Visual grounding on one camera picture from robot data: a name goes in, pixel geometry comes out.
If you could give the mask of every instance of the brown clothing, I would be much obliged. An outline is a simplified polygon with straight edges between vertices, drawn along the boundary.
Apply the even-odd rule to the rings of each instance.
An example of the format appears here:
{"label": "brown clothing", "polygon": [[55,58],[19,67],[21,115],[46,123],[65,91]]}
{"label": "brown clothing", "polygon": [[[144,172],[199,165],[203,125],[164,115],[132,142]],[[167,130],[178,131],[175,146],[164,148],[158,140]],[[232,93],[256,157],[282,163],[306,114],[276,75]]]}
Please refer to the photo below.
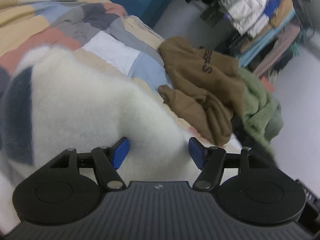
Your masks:
{"label": "brown clothing", "polygon": [[284,18],[286,18],[287,15],[290,13],[292,7],[293,7],[292,0],[281,0],[281,3],[279,4],[278,9],[275,11],[274,15],[270,18],[270,22],[268,23],[268,25],[266,25],[253,40],[250,41],[249,39],[247,39],[242,44],[240,48],[240,52],[241,53],[246,52],[247,49],[250,48],[252,43],[254,43],[257,39],[262,37],[272,28],[278,28],[281,25]]}
{"label": "brown clothing", "polygon": [[175,87],[159,86],[165,103],[210,142],[219,146],[227,143],[233,114],[244,113],[244,83],[238,75],[238,60],[192,48],[182,37],[169,38],[159,51]]}

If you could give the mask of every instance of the pink garment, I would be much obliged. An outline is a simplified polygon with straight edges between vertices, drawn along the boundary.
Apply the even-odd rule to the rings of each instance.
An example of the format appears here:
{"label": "pink garment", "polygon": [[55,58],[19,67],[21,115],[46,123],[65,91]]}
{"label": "pink garment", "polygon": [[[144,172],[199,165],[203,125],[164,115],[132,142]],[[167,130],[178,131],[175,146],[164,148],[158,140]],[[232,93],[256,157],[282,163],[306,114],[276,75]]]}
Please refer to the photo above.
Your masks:
{"label": "pink garment", "polygon": [[273,49],[266,55],[262,62],[254,70],[253,74],[256,76],[261,76],[265,71],[268,70],[280,57],[281,55],[290,47],[294,42],[298,34],[300,33],[300,27],[288,23],[283,31],[279,34],[278,40],[274,45]]}

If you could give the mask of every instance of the ribbed gray panel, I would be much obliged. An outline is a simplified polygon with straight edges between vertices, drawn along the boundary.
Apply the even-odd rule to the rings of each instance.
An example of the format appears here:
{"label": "ribbed gray panel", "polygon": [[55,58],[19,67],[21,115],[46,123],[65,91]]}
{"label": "ribbed gray panel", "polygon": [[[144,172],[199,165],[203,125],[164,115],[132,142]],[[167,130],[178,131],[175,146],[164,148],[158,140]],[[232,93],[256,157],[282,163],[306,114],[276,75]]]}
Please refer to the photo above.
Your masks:
{"label": "ribbed gray panel", "polygon": [[106,194],[99,208],[68,225],[43,227],[22,222],[9,240],[308,240],[297,224],[263,228],[233,219],[209,193],[186,182],[132,182]]}

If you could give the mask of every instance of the white logo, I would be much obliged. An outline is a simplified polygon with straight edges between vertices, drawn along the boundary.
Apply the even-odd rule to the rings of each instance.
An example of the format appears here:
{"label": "white logo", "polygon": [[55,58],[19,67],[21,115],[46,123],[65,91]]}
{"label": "white logo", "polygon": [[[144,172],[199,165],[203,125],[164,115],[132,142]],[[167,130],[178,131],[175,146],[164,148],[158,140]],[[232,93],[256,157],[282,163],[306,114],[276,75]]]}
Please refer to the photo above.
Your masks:
{"label": "white logo", "polygon": [[161,184],[158,184],[158,185],[155,185],[155,188],[156,188],[156,189],[162,189],[163,186],[162,186]]}

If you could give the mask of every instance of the black device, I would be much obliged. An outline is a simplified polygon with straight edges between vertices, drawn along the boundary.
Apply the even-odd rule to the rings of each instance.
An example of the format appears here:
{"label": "black device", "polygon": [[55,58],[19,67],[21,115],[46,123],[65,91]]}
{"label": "black device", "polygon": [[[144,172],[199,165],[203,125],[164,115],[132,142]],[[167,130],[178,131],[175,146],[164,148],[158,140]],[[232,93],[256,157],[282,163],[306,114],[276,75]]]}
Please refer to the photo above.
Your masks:
{"label": "black device", "polygon": [[[19,184],[13,205],[22,221],[7,240],[302,240],[316,239],[320,202],[250,147],[229,154],[189,140],[202,170],[187,182],[137,182],[116,169],[129,151],[115,146],[77,154],[66,149]],[[93,168],[97,180],[79,174]],[[223,171],[238,175],[221,184]]]}

